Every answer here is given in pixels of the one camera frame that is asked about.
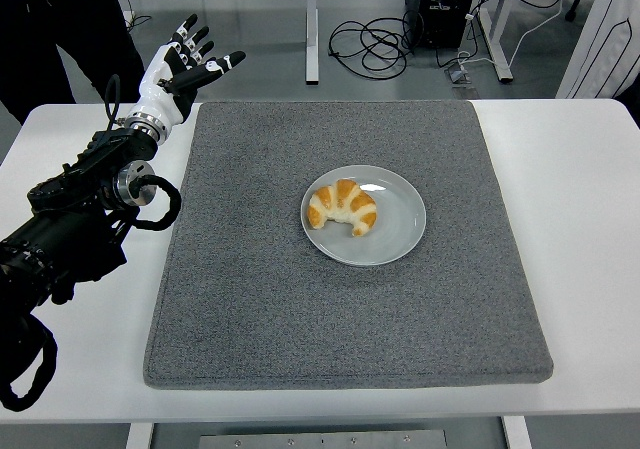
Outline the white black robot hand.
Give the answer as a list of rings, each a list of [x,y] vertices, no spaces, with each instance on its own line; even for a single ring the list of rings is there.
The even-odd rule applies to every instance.
[[[220,79],[246,58],[242,51],[208,57],[213,42],[209,27],[195,29],[198,16],[190,15],[156,51],[139,86],[140,99],[132,112],[146,114],[169,129],[184,122],[197,92]]]

